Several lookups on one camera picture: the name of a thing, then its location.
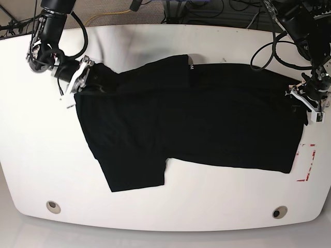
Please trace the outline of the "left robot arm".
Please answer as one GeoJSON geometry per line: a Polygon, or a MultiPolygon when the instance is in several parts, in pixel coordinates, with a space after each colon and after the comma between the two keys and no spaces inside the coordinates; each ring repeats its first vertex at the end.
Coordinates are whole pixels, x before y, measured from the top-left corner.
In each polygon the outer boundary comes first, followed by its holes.
{"type": "Polygon", "coordinates": [[[302,101],[312,111],[321,115],[330,100],[330,21],[315,19],[313,10],[308,10],[303,1],[262,1],[271,26],[278,24],[283,32],[272,33],[270,59],[283,66],[302,72],[303,81],[290,87],[290,95],[302,101]],[[276,46],[283,37],[291,38],[298,53],[310,62],[298,66],[282,60],[276,46]]]}

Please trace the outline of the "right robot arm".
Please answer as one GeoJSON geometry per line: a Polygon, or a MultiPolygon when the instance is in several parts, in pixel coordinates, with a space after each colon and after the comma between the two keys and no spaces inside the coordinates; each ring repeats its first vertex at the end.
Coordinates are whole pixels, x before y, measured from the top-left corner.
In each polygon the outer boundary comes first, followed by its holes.
{"type": "Polygon", "coordinates": [[[59,88],[60,95],[78,92],[105,92],[93,71],[94,61],[85,56],[88,46],[88,34],[80,18],[74,13],[75,1],[42,1],[42,11],[37,23],[33,24],[32,37],[26,60],[35,73],[47,70],[60,84],[68,83],[66,92],[59,88]],[[67,15],[71,15],[83,33],[83,48],[76,55],[67,56],[59,48],[59,42],[65,27],[67,15]]]}

